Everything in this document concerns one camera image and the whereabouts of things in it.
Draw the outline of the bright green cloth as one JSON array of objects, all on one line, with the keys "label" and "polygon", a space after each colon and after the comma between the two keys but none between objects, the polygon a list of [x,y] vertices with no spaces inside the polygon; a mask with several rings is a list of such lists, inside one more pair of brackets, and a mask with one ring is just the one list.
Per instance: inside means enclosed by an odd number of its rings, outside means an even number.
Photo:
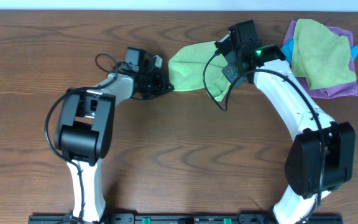
[{"label": "bright green cloth", "polygon": [[168,62],[170,83],[175,91],[193,91],[206,85],[216,101],[222,101],[230,82],[223,75],[227,65],[222,55],[213,57],[214,42],[187,45],[180,49]]}]

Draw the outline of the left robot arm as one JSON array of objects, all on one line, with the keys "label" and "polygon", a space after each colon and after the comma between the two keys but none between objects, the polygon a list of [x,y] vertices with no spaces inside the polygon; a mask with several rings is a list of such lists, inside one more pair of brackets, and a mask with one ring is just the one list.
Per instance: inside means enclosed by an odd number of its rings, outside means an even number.
[{"label": "left robot arm", "polygon": [[172,91],[162,64],[158,55],[137,62],[127,59],[99,84],[70,88],[59,99],[63,106],[52,147],[71,173],[75,203],[70,223],[102,222],[102,163],[111,145],[115,108],[136,93],[151,100]]}]

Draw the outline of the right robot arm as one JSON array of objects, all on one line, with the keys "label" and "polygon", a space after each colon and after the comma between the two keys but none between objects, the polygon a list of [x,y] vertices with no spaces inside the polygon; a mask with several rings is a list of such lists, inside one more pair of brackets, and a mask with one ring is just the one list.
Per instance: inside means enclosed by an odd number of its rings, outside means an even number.
[{"label": "right robot arm", "polygon": [[307,94],[276,45],[262,45],[253,21],[228,28],[231,87],[255,85],[285,123],[292,145],[284,172],[288,186],[262,223],[342,223],[339,215],[315,215],[323,198],[350,181],[356,135],[337,123]]}]

